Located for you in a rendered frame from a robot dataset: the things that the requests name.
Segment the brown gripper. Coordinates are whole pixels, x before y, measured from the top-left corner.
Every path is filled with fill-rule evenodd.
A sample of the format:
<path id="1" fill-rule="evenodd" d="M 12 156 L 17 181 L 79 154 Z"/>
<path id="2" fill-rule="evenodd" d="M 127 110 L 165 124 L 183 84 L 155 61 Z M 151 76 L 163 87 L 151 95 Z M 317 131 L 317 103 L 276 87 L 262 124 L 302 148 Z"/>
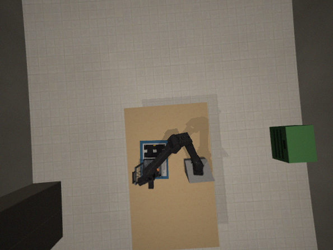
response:
<path id="1" fill-rule="evenodd" d="M 155 175 L 156 178 L 159 177 L 159 169 L 157 169 L 157 170 L 155 171 L 154 175 Z"/>

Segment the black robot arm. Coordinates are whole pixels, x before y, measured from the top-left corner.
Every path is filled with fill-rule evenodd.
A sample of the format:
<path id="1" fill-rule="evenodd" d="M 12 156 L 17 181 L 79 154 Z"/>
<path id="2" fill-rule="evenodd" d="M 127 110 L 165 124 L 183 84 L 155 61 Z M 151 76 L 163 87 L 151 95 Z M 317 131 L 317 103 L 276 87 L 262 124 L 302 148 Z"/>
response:
<path id="1" fill-rule="evenodd" d="M 173 153 L 176 154 L 183 146 L 187 149 L 190 157 L 191 163 L 193 163 L 193 174 L 203 175 L 203 163 L 193 146 L 193 142 L 188 134 L 188 132 L 173 134 L 167 139 L 166 146 L 158 154 L 158 156 L 142 171 L 143 175 L 137 179 L 139 186 L 146 183 L 149 184 L 149 189 L 154 189 L 154 178 L 155 171 L 161 164 Z"/>

